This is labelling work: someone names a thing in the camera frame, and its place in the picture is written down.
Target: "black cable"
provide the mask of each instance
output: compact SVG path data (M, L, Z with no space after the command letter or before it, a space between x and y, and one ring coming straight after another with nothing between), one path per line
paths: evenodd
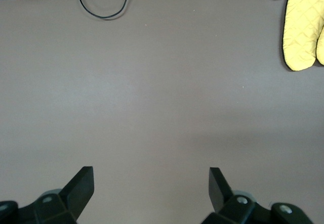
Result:
M113 17L117 16L118 14L120 14L120 13L124 10L125 5L126 5L126 3L127 3L127 0L125 0L125 1L124 1L124 4L123 4L123 6L122 6L122 8L121 8L118 12L116 12L116 13L114 13L114 14L112 14L112 15L109 15L109 16L99 16L99 15L97 15L97 14L94 14L94 13L90 12L90 11L86 8L86 6L83 4L82 0L79 0L79 1L80 1L81 5L83 6L83 8L84 8L84 9L85 9L89 14L91 14L92 16L94 16L94 17L96 17L96 18L100 18L100 19L108 19L108 18L113 18Z

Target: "quilted fabric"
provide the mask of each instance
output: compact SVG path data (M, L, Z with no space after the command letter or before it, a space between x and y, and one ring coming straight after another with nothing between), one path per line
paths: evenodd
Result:
M300 71L314 64L323 27L324 0L288 0L282 47L286 64L292 70Z
M324 65L324 28L322 29L317 42L316 57L318 61Z

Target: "gray table surface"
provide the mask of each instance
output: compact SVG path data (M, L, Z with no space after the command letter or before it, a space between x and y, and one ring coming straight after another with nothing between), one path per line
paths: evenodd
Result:
M85 0L101 15L123 0ZM210 166L261 205L324 220L324 68L291 72L285 0L0 1L0 199L84 165L80 224L199 224Z

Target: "yellow oven mitt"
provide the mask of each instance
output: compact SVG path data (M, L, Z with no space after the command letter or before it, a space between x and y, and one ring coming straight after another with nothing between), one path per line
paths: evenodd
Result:
M324 65L324 0L288 0L283 55L294 71L311 67L316 54Z

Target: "screw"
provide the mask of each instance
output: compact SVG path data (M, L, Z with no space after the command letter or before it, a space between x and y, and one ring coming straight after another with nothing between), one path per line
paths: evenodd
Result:
M3 211L5 209L7 209L7 208L8 208L8 205L7 204L1 205L0 206L0 211Z
M242 196L238 197L237 201L238 201L238 203L244 204L244 205L248 203L248 200Z
M52 197L43 198L43 203L50 202L51 200L52 200Z
M286 205L281 205L279 208L284 213L287 213L287 214L293 213L293 211Z

